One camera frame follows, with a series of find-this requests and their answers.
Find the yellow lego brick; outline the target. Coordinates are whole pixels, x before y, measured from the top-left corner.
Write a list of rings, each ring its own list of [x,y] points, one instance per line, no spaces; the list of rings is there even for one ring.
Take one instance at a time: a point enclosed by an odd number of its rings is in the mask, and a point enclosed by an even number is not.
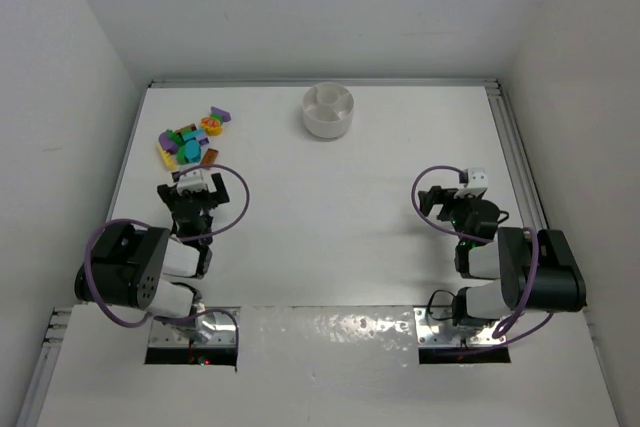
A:
[[[169,151],[165,150],[160,143],[157,143],[156,146],[165,167],[169,171],[178,170],[179,169],[178,163],[176,162],[176,159],[174,158],[174,156]]]

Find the teal lego brick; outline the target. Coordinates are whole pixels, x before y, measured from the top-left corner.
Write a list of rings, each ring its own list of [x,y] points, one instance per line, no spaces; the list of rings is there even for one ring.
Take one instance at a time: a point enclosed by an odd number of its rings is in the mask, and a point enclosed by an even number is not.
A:
[[[201,161],[200,143],[195,139],[187,141],[184,145],[179,147],[176,153],[176,158],[180,165],[199,163]]]

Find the purple arch lego brick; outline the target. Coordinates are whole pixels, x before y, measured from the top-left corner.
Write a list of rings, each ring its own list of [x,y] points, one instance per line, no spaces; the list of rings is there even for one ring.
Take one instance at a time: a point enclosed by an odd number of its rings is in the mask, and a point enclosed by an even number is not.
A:
[[[158,136],[158,143],[164,151],[170,154],[176,154],[179,150],[180,144],[174,140],[172,135],[173,133],[169,130],[162,132]]]

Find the green lego plate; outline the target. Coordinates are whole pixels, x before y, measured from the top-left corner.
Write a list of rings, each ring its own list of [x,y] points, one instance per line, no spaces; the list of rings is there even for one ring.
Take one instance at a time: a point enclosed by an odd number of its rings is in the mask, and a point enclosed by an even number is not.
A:
[[[178,144],[181,144],[184,142],[182,136],[179,133],[174,132],[173,130],[168,129],[166,131],[167,135],[169,136],[169,138],[173,141],[176,142]]]

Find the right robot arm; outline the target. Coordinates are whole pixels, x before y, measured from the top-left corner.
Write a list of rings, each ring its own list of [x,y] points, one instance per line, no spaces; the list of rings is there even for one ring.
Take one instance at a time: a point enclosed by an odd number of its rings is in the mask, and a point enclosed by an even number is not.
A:
[[[455,188],[420,191],[418,206],[425,216],[441,207],[436,219],[449,222],[459,237],[456,271],[486,282],[454,295],[455,326],[484,327],[526,311],[579,312],[586,306],[586,284],[562,231],[507,227],[506,211],[482,194],[462,196]]]

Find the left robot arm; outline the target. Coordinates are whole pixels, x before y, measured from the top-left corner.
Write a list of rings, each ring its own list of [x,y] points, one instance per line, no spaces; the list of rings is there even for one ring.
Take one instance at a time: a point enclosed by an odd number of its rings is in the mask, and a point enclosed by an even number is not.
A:
[[[199,299],[185,281],[208,272],[213,211],[229,195],[222,176],[205,170],[186,173],[157,192],[172,227],[138,228],[130,221],[108,226],[92,247],[90,271],[104,303],[184,318]]]

